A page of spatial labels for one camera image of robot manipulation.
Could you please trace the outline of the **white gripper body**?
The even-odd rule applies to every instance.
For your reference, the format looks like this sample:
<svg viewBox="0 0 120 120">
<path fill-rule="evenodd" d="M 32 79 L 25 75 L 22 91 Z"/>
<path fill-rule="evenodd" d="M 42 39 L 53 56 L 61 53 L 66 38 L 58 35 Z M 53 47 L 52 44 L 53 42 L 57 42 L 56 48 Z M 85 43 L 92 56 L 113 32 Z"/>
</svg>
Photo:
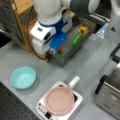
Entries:
<svg viewBox="0 0 120 120">
<path fill-rule="evenodd" d="M 61 15 L 60 20 L 63 20 L 65 23 L 65 26 L 62 28 L 62 30 L 67 34 L 67 31 L 72 27 L 72 18 L 69 11 L 65 11 Z M 32 45 L 38 54 L 43 55 L 52 49 L 50 47 L 50 37 L 56 32 L 54 25 L 55 24 L 45 26 L 44 24 L 41 24 L 39 20 L 37 20 L 34 27 L 31 29 L 30 34 L 32 36 Z"/>
</svg>

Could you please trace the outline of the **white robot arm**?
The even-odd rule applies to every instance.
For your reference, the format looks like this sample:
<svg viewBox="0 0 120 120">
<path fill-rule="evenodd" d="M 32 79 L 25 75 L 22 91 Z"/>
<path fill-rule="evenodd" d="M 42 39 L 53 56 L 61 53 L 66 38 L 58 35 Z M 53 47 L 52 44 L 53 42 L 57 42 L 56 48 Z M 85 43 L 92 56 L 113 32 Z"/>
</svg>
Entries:
<svg viewBox="0 0 120 120">
<path fill-rule="evenodd" d="M 66 41 L 72 27 L 70 12 L 80 17 L 96 11 L 100 0 L 33 0 L 37 21 L 31 30 L 33 48 L 38 54 L 55 53 Z"/>
</svg>

